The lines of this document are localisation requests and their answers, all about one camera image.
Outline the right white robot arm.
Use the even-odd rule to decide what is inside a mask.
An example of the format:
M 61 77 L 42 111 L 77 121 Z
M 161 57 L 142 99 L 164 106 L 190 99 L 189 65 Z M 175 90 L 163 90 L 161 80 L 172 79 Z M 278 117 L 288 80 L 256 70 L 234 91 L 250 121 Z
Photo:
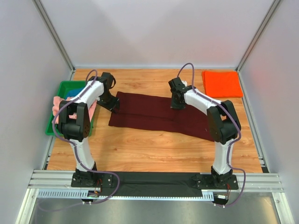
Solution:
M 213 99 L 176 77 L 169 81 L 171 108 L 193 106 L 207 116 L 209 133 L 215 143 L 214 162 L 210 174 L 196 174 L 193 180 L 199 189 L 239 189 L 231 166 L 234 143 L 240 139 L 241 124 L 230 100 Z

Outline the maroon t shirt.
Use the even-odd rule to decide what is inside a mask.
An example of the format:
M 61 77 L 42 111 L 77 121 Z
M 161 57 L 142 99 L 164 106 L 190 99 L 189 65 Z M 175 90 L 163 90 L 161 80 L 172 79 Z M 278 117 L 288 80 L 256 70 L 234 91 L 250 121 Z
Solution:
M 213 142 L 207 116 L 191 105 L 171 109 L 171 99 L 142 94 L 117 92 L 120 109 L 112 113 L 109 126 L 149 131 L 166 131 Z

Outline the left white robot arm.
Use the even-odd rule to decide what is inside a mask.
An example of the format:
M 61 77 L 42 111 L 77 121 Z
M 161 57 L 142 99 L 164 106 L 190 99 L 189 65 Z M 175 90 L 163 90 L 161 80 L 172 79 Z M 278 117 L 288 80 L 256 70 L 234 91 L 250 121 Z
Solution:
M 98 76 L 97 70 L 91 72 L 95 75 L 86 77 L 85 87 L 76 96 L 59 102 L 52 128 L 58 138 L 70 144 L 75 155 L 76 169 L 71 186 L 99 189 L 105 177 L 112 179 L 112 173 L 98 172 L 91 155 L 88 137 L 93 116 L 90 112 L 96 105 L 115 112 L 120 108 L 120 102 L 110 93 L 116 84 L 114 76 L 108 72 Z

